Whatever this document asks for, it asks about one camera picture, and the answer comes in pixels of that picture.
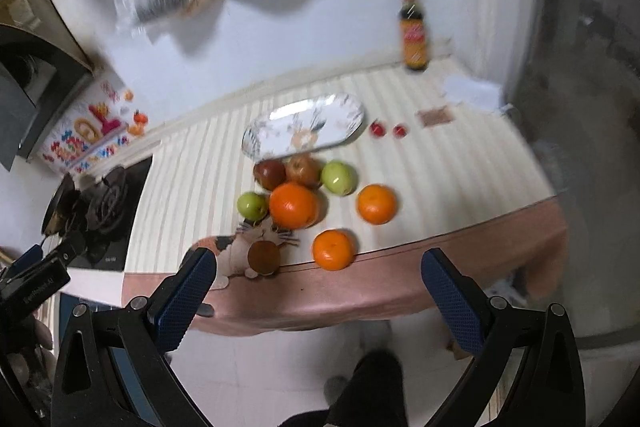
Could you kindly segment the white floral oval plate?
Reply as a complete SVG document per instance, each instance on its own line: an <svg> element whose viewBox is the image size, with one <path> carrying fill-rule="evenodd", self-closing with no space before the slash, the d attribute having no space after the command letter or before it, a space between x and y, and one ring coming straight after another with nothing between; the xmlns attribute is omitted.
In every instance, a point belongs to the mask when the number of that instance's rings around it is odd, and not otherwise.
<svg viewBox="0 0 640 427"><path fill-rule="evenodd" d="M358 131L364 116L362 102L348 93L286 104L258 116L247 126L242 152L259 162L341 145Z"/></svg>

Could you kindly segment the red yellow apple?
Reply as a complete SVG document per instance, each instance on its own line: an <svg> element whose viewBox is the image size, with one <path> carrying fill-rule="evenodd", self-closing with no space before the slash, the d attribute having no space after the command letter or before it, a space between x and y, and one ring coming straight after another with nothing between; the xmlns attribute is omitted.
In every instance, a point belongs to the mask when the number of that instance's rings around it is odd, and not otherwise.
<svg viewBox="0 0 640 427"><path fill-rule="evenodd" d="M288 182L297 183L314 190L321 184L321 164L308 154L292 156L285 163Z"/></svg>

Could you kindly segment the orange front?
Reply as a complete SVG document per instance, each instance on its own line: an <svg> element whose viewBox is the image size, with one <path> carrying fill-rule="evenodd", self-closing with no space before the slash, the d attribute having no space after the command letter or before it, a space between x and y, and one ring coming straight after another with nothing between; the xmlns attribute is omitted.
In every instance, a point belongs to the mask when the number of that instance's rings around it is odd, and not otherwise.
<svg viewBox="0 0 640 427"><path fill-rule="evenodd" d="M352 264L356 249L347 233L341 230L326 230L314 238L311 254L321 269L341 271Z"/></svg>

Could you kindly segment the black range hood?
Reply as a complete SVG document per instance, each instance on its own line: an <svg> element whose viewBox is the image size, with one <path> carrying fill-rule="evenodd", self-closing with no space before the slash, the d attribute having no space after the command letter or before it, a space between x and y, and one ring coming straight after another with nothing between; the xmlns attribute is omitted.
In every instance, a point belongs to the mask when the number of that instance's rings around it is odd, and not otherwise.
<svg viewBox="0 0 640 427"><path fill-rule="evenodd" d="M91 80L52 0L1 0L1 166L31 158Z"/></svg>

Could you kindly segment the large orange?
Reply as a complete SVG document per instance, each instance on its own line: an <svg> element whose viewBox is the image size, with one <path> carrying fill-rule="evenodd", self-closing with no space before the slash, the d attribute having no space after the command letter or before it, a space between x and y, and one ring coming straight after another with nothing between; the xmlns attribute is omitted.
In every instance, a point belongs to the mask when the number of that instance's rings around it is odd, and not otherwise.
<svg viewBox="0 0 640 427"><path fill-rule="evenodd" d="M279 228L306 229L314 225L320 216L318 196L309 188L297 183L279 185L269 197L269 212Z"/></svg>

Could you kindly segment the cherry tomato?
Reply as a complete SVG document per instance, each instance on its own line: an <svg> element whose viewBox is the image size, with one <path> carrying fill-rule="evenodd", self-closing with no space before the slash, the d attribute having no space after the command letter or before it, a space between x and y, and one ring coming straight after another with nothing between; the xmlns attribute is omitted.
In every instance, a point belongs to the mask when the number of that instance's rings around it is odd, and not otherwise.
<svg viewBox="0 0 640 427"><path fill-rule="evenodd" d="M393 135L395 138L402 139L405 138L407 134L408 128L404 124L396 124L396 126L393 127Z"/></svg>
<svg viewBox="0 0 640 427"><path fill-rule="evenodd" d="M382 138L382 136L386 135L385 124L382 124L382 122L378 120L371 122L369 131L375 138Z"/></svg>

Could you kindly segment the striped cat print table mat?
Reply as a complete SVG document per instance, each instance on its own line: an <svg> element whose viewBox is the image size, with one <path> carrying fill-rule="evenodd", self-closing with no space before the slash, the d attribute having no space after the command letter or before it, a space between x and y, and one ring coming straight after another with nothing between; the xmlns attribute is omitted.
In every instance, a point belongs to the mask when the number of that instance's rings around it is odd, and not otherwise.
<svg viewBox="0 0 640 427"><path fill-rule="evenodd" d="M251 336L422 311L432 300L419 265L431 247L442 248L482 285L522 270L529 295L550 295L568 256L558 199L508 117L445 98L442 83L454 74L465 75L464 67L440 58L421 75L387 66L311 83L273 80L152 134L152 166L134 218L122 298L152 293L191 246L238 229L236 200L254 187L241 136L254 118L340 92L359 98L369 118L408 128L402 139L363 132L322 154L352 165L361 185L389 186L397 215L370 225L358 215L354 196L321 193L320 220L290 237L281 271L264 279L233 277L227 288L212 291L214 314L196 321L198 329ZM423 128L416 113L440 106L449 107L454 121ZM354 243L355 259L341 271L323 270L312 259L312 242L326 230L341 230Z"/></svg>

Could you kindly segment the green apple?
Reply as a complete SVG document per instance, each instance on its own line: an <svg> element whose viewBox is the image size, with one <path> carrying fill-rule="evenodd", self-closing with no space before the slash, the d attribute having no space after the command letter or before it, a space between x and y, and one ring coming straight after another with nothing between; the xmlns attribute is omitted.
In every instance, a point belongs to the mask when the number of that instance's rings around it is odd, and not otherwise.
<svg viewBox="0 0 640 427"><path fill-rule="evenodd" d="M355 191L357 177L354 169L343 161L330 160L322 168L321 183L332 194L343 197Z"/></svg>
<svg viewBox="0 0 640 427"><path fill-rule="evenodd" d="M236 200L236 209L245 220L260 221L268 215L268 197L256 192L245 192Z"/></svg>

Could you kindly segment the small brown card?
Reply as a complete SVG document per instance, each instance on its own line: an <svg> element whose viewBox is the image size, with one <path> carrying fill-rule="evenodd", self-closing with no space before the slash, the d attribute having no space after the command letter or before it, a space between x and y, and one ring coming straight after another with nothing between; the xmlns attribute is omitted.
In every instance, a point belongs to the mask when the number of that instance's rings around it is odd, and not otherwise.
<svg viewBox="0 0 640 427"><path fill-rule="evenodd" d="M454 114L448 106L440 106L427 110L419 110L416 118L423 128L435 127L440 124L449 124L454 121Z"/></svg>

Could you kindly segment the black gas stove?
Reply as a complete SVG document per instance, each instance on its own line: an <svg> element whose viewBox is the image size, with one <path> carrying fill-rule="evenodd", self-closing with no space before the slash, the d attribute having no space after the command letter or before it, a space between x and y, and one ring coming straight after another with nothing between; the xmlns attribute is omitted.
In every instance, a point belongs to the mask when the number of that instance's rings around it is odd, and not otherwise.
<svg viewBox="0 0 640 427"><path fill-rule="evenodd" d="M117 166L82 191L70 228L85 237L86 249L72 268L122 272L143 187L151 170L148 157L129 167Z"/></svg>

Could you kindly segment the dark red apple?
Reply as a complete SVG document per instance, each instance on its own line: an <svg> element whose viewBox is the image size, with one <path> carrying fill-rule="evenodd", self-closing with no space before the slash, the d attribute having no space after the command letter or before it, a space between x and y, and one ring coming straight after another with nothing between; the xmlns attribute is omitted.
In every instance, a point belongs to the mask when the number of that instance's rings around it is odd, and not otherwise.
<svg viewBox="0 0 640 427"><path fill-rule="evenodd" d="M266 159L254 165L255 181L266 191L272 192L286 182L286 168L280 159Z"/></svg>

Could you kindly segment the dark soy sauce bottle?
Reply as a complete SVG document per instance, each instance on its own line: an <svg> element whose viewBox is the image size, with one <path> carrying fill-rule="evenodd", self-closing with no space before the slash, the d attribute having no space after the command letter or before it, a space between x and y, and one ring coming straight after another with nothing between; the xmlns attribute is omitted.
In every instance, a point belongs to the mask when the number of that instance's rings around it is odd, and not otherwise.
<svg viewBox="0 0 640 427"><path fill-rule="evenodd" d="M424 72L430 61L430 54L420 0L401 0L399 28L405 66L413 72Z"/></svg>

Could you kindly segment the brown round fruit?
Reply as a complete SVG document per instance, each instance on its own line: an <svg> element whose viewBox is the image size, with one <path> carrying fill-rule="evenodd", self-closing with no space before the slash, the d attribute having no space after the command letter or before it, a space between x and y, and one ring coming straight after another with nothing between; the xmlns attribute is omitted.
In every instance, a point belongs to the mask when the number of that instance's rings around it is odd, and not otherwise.
<svg viewBox="0 0 640 427"><path fill-rule="evenodd" d="M247 253L250 269L262 277L269 277L280 269L280 247L270 241L257 241L250 245Z"/></svg>

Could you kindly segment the colourful wall sticker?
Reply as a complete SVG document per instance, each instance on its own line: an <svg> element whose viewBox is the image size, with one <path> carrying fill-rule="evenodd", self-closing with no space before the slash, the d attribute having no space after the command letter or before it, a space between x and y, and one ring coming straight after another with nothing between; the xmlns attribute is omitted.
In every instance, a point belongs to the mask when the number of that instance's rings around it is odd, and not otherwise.
<svg viewBox="0 0 640 427"><path fill-rule="evenodd" d="M65 109L36 157L60 176L77 176L141 138L149 124L134 90L103 75Z"/></svg>

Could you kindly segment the small black frying pan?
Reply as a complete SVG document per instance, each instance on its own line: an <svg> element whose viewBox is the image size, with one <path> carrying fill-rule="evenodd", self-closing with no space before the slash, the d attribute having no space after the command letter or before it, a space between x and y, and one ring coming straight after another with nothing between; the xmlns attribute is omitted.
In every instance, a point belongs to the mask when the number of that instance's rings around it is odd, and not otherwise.
<svg viewBox="0 0 640 427"><path fill-rule="evenodd" d="M44 237L58 234L65 228L66 222L73 216L79 195L72 176L66 173L44 214L41 225Z"/></svg>

